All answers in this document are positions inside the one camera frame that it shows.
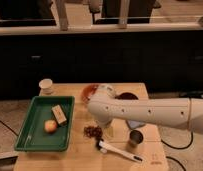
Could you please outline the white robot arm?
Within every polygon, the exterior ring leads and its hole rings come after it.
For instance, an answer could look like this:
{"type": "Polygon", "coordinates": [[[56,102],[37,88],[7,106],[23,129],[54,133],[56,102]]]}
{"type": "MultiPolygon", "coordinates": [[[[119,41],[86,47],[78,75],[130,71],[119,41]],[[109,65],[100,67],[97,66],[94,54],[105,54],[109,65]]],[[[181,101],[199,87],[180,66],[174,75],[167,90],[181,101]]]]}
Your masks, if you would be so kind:
{"type": "Polygon", "coordinates": [[[133,120],[203,135],[203,99],[116,99],[110,84],[100,84],[91,96],[87,109],[101,127],[113,118],[133,120]]]}

